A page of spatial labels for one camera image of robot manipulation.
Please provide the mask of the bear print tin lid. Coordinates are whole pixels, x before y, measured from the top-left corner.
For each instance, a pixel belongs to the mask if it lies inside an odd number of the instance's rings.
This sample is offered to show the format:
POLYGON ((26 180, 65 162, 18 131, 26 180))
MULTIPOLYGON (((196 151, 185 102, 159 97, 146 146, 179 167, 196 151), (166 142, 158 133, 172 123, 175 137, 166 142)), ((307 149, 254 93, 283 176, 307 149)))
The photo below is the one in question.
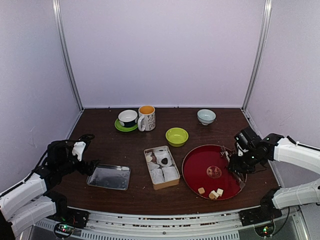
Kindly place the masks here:
POLYGON ((130 177, 131 168, 128 166, 98 164, 86 183, 91 187, 126 191, 130 177))

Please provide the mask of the cream half round chocolate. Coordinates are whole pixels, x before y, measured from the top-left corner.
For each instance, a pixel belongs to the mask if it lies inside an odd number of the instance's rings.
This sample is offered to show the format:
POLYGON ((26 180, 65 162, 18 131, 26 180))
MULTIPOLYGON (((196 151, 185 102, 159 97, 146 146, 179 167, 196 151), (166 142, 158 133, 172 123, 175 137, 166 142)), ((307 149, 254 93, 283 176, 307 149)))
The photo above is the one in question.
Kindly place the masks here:
POLYGON ((146 162, 149 163, 149 162, 152 162, 153 161, 153 157, 150 155, 150 156, 146 156, 146 162))

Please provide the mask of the beige rectangular tin box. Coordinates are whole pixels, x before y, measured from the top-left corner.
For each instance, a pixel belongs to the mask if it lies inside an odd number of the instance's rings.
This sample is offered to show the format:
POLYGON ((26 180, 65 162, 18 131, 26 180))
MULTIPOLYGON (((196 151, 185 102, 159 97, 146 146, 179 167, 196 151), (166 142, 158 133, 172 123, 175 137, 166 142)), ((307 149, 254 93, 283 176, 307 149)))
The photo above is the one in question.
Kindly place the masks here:
POLYGON ((167 145, 143 151, 154 190, 161 190, 180 183, 181 175, 167 145))

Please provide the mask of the dark oval chocolate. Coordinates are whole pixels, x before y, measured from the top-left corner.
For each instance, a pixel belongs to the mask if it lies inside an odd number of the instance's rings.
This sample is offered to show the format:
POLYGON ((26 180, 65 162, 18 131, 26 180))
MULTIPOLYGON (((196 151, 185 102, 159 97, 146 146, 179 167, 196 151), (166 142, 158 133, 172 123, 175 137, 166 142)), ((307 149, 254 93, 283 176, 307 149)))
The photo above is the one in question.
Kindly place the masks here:
POLYGON ((168 159, 167 158, 163 158, 161 160, 161 163, 164 164, 164 165, 168 164, 168 159))

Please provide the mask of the metal tongs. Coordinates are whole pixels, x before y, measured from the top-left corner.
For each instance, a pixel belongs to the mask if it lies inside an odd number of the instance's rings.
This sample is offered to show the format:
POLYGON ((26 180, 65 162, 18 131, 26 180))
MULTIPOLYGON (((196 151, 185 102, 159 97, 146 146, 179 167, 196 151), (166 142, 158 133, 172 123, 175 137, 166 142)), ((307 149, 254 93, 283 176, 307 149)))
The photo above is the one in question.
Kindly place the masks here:
POLYGON ((240 172, 239 165, 237 163, 238 154, 234 150, 227 149, 224 145, 220 147, 220 156, 227 160, 227 170, 232 174, 233 178, 236 180, 240 189, 242 190, 246 186, 247 177, 244 173, 240 172))

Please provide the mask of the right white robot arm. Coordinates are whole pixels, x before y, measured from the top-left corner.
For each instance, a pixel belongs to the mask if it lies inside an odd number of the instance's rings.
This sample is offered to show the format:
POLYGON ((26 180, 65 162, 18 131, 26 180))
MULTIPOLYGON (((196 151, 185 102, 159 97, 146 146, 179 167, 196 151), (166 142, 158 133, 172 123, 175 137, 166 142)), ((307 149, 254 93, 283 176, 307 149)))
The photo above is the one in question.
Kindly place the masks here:
MULTIPOLYGON (((295 141, 290 136, 270 133, 262 138, 247 127, 238 132, 234 140, 235 151, 221 149, 220 154, 228 163, 228 172, 238 177, 241 183, 245 174, 256 172, 256 165, 264 166, 267 162, 294 166, 316 175, 320 173, 320 149, 295 141)), ((261 199, 256 216, 266 221, 276 210, 319 202, 319 179, 291 187, 273 188, 261 199)))

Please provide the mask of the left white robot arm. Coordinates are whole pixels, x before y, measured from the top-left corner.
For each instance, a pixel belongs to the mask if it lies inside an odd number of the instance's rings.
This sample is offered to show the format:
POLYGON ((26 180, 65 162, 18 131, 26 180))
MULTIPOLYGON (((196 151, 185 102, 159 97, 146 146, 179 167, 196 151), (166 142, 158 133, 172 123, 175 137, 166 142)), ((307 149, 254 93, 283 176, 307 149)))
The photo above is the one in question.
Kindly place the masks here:
POLYGON ((92 135, 78 140, 51 142, 30 174, 19 183, 0 194, 0 238, 15 240, 36 222, 55 216, 61 222, 72 218, 67 198, 54 191, 62 178, 78 171, 91 176, 98 160, 84 161, 92 135))

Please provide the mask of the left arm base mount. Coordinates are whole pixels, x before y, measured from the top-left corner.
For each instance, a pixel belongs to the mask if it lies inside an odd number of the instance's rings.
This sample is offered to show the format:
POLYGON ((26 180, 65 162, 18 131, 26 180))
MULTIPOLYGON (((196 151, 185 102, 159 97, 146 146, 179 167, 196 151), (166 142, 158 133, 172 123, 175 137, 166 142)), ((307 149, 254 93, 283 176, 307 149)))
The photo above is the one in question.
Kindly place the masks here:
POLYGON ((50 191, 44 196, 49 197, 56 207, 55 214, 48 216, 48 219, 79 229, 83 229, 87 226, 90 215, 88 211, 68 207, 67 198, 56 191, 50 191))

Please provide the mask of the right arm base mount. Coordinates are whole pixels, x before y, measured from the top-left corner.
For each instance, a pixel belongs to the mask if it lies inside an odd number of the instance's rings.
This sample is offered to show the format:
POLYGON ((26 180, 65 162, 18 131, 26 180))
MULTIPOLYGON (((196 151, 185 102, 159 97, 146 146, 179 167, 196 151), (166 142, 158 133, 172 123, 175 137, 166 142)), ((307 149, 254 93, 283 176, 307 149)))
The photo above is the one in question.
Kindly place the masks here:
POLYGON ((241 210, 238 213, 243 227, 271 221, 282 216, 282 211, 277 209, 272 202, 274 194, 279 189, 278 187, 268 191, 260 200, 260 206, 241 210))

